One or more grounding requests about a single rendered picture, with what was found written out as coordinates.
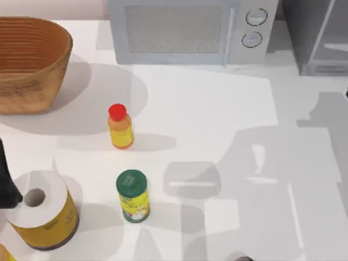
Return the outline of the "brown woven basket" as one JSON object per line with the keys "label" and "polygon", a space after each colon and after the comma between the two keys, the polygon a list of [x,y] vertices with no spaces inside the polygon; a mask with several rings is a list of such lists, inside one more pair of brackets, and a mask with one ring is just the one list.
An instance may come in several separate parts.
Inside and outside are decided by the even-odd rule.
{"label": "brown woven basket", "polygon": [[73,47],[55,22],[0,16],[0,114],[35,114],[54,102]]}

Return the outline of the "yellow bottle with red cap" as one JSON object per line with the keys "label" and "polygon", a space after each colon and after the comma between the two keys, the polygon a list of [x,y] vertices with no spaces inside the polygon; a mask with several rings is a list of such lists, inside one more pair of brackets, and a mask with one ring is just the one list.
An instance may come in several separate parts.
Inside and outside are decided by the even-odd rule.
{"label": "yellow bottle with red cap", "polygon": [[108,127],[111,143],[118,149],[132,145],[134,134],[132,121],[123,104],[113,104],[108,109]]}

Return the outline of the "microwave knob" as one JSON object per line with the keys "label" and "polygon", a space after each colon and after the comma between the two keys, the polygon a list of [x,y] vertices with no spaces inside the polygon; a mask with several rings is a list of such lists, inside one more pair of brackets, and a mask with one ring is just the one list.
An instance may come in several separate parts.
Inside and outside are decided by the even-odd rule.
{"label": "microwave knob", "polygon": [[250,26],[260,26],[262,25],[268,18],[268,14],[266,10],[259,8],[255,10],[250,10],[246,15],[246,22]]}
{"label": "microwave knob", "polygon": [[259,32],[245,34],[241,39],[242,45],[246,48],[255,48],[259,46],[262,41],[263,37]]}

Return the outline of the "yellow object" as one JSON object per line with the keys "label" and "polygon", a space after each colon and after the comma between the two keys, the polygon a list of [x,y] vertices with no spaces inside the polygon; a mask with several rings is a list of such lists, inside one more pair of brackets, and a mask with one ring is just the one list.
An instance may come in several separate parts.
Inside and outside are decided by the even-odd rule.
{"label": "yellow object", "polygon": [[16,261],[5,246],[0,244],[0,261]]}

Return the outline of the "yellow wrapped paper roll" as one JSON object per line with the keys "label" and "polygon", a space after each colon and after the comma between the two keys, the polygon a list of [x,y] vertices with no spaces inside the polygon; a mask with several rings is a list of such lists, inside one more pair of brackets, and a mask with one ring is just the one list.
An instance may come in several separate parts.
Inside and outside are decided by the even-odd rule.
{"label": "yellow wrapped paper roll", "polygon": [[77,207],[61,175],[36,170],[14,180],[23,201],[6,209],[6,221],[31,248],[53,250],[65,244],[79,225]]}

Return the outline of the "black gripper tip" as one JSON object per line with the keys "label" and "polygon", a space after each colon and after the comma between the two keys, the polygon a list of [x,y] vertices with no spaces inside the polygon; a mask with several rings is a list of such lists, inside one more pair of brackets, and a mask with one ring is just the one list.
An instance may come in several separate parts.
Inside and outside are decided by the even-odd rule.
{"label": "black gripper tip", "polygon": [[23,196],[11,178],[0,138],[0,209],[14,209],[22,201]]}

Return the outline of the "yellow can with green lid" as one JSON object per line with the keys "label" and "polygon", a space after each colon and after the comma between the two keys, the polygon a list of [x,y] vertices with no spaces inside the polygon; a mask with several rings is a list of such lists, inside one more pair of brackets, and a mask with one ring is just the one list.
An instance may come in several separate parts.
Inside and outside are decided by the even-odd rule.
{"label": "yellow can with green lid", "polygon": [[116,179],[123,216],[128,222],[140,223],[150,214],[147,178],[139,170],[125,170]]}

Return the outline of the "pale microwave oven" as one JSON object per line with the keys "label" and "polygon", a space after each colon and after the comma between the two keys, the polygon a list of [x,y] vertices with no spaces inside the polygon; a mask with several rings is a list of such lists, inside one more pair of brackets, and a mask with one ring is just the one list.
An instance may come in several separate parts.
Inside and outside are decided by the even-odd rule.
{"label": "pale microwave oven", "polygon": [[[264,60],[279,0],[107,0],[116,61],[119,64],[223,65],[230,8],[234,9],[228,65]],[[262,8],[260,26],[246,15]],[[262,43],[246,48],[245,34],[259,32]]]}

